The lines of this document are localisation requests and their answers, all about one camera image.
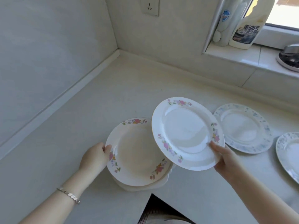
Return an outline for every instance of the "white countertop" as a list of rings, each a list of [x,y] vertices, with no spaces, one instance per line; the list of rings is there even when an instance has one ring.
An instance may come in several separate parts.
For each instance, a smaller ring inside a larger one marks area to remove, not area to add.
[[[276,138],[299,131],[297,115],[120,56],[0,161],[0,223],[17,223],[38,206],[78,168],[87,148],[105,142],[120,122],[151,118],[162,100],[175,96],[195,100],[212,113],[226,103],[247,105],[266,118]],[[274,145],[257,155],[237,154],[254,176],[299,212],[299,185],[279,164]],[[135,193],[123,191],[105,169],[66,223],[135,224],[151,193],[196,223],[256,223],[214,169],[180,167],[164,187]]]

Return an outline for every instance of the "electrical outlet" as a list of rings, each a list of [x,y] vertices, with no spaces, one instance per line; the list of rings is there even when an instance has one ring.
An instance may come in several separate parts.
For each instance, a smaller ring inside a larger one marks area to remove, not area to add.
[[[159,0],[141,0],[141,11],[144,14],[159,16]]]

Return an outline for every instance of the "window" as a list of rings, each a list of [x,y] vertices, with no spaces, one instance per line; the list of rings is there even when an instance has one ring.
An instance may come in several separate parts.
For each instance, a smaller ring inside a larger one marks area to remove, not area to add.
[[[299,43],[299,0],[275,0],[256,44],[283,49]]]

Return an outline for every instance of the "blue label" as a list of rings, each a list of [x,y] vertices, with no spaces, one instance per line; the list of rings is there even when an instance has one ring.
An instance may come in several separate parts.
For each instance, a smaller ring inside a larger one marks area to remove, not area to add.
[[[230,16],[230,11],[228,10],[224,10],[223,14],[222,14],[222,22],[226,21]]]

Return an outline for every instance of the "silver bracelet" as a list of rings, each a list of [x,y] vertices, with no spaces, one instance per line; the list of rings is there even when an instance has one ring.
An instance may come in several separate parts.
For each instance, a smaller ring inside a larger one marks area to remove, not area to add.
[[[67,192],[66,190],[64,190],[63,187],[57,188],[57,190],[60,191],[60,192],[63,192],[66,195],[68,195],[70,198],[72,198],[75,201],[76,204],[80,204],[80,200],[75,195],[73,195],[72,193]]]

